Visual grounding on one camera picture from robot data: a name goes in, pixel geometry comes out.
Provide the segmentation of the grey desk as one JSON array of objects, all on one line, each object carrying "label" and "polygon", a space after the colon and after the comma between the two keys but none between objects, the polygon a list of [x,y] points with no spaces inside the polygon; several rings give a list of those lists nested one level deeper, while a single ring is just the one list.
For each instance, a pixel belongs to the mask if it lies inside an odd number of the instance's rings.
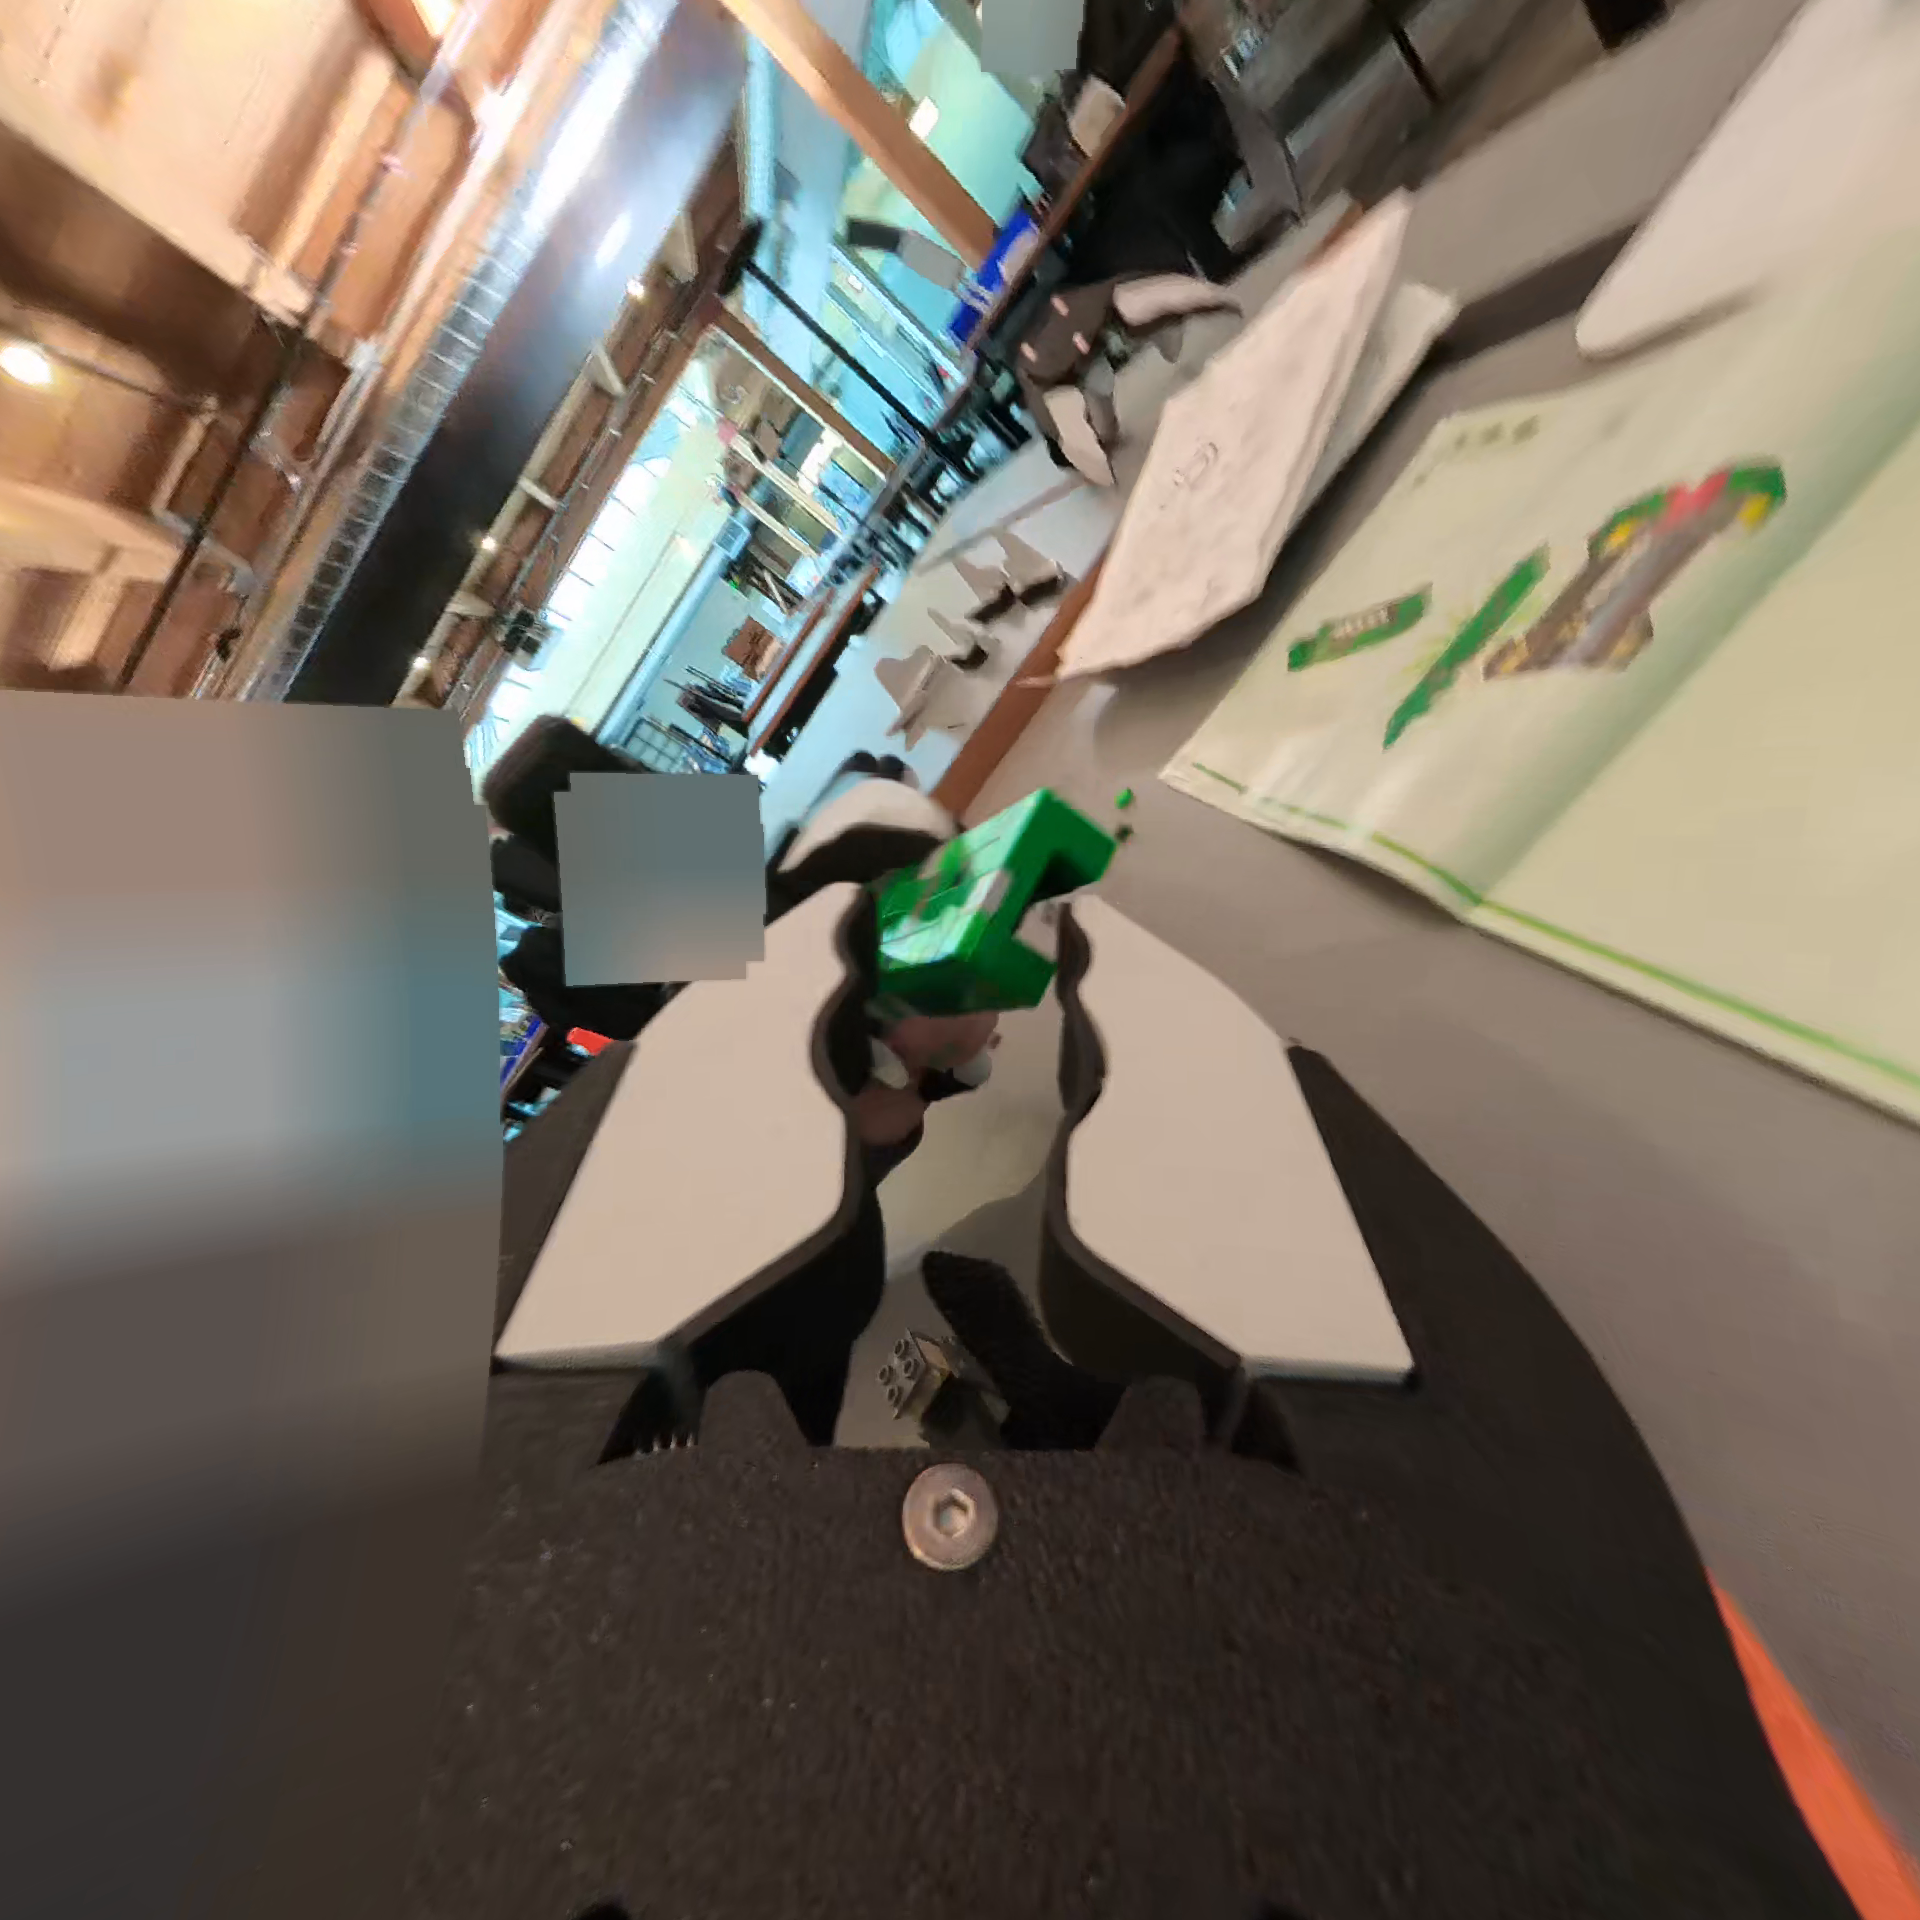
[{"label": "grey desk", "polygon": [[1057,780],[1142,826],[1139,924],[1322,1050],[1550,1292],[1709,1572],[1916,1853],[1916,1120],[1480,932],[1409,888],[1163,785],[1166,761],[1434,426],[1627,369],[1802,285],[1916,282],[1870,245],[1606,365],[1576,325],[1435,354],[1316,500],[1264,597],[1190,649],[1060,689],[978,810]]}]

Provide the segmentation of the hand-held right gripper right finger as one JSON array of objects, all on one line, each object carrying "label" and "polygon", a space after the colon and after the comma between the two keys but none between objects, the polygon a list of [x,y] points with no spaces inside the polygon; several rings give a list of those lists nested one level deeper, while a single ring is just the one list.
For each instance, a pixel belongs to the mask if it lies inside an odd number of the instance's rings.
[{"label": "hand-held right gripper right finger", "polygon": [[1168,1354],[1230,1381],[1410,1381],[1283,1033],[1108,900],[1069,900],[1059,928],[1049,1330],[1118,1377]]}]

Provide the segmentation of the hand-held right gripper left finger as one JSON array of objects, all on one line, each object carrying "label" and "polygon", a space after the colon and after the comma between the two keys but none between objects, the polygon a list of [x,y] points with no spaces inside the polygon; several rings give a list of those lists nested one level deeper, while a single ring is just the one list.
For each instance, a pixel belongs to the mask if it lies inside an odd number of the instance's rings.
[{"label": "hand-held right gripper left finger", "polygon": [[505,1369],[685,1361],[848,1236],[872,1181],[873,898],[822,888],[745,976],[685,987],[641,1033],[508,1315]]}]

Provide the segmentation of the green brick assembly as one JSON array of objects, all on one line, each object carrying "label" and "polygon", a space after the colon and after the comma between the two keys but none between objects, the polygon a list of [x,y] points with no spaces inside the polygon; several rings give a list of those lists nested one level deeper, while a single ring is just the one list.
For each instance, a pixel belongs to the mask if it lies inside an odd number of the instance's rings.
[{"label": "green brick assembly", "polygon": [[876,1007],[884,1018],[1025,1012],[1044,1002],[1057,955],[1036,914],[1104,880],[1116,833],[1037,788],[963,831],[876,890]]}]

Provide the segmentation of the green and white instruction booklet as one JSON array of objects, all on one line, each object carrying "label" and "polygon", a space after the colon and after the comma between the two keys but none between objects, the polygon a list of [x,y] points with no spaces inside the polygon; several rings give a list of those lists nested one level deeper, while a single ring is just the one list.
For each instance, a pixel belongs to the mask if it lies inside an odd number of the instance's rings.
[{"label": "green and white instruction booklet", "polygon": [[1916,282],[1445,417],[1161,780],[1916,1120]]}]

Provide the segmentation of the white tray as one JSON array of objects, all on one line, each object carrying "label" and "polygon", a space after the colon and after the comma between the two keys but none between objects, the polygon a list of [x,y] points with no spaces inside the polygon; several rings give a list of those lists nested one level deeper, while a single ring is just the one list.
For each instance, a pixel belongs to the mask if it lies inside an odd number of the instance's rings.
[{"label": "white tray", "polygon": [[1812,3],[1576,317],[1616,362],[1918,226],[1918,5]]}]

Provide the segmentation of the person's left hand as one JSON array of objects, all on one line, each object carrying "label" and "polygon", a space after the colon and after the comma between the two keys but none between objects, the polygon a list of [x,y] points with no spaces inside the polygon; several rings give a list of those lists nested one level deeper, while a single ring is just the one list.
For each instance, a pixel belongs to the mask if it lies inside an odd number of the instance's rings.
[{"label": "person's left hand", "polygon": [[907,1016],[872,1035],[866,1080],[853,1096],[864,1146],[913,1146],[930,1105],[984,1089],[993,1077],[998,1018]]}]

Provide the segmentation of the black chair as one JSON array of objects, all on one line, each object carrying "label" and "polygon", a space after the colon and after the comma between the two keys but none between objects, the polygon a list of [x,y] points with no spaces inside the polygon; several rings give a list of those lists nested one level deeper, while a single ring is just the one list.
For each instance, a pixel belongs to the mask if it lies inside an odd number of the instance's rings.
[{"label": "black chair", "polygon": [[1118,370],[1132,354],[1129,328],[1120,317],[1120,292],[1137,277],[1098,280],[1060,285],[1044,296],[1029,325],[1009,349],[1009,365],[1025,410],[1042,432],[1057,465],[1065,465],[1065,442],[1053,417],[1057,393],[1082,393],[1094,427],[1116,427],[1114,392]]}]

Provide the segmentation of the orange strip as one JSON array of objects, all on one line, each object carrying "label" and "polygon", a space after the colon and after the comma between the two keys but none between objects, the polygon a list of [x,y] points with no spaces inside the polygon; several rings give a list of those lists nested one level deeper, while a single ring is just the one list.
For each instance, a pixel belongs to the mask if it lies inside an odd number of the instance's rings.
[{"label": "orange strip", "polygon": [[1918,1868],[1771,1660],[1734,1599],[1709,1585],[1720,1618],[1793,1802],[1861,1917],[1918,1917]]}]

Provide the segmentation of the white wood-edged table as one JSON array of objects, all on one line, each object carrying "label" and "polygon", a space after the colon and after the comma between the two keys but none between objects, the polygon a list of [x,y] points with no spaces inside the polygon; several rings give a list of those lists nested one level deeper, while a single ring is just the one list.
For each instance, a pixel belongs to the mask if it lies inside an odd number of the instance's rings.
[{"label": "white wood-edged table", "polygon": [[811,813],[860,752],[901,760],[921,792],[947,780],[1118,516],[1116,487],[1032,445],[963,495],[910,560],[857,562],[760,713],[750,771],[768,836]]}]

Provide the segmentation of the white folded paper sheets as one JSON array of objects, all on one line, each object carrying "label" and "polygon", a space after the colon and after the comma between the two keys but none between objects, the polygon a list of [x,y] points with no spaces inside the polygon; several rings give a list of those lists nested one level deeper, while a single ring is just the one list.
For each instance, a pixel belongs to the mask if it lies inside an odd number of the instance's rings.
[{"label": "white folded paper sheets", "polygon": [[1204,639],[1267,583],[1397,282],[1413,197],[1291,274],[1160,413],[1059,682]]}]

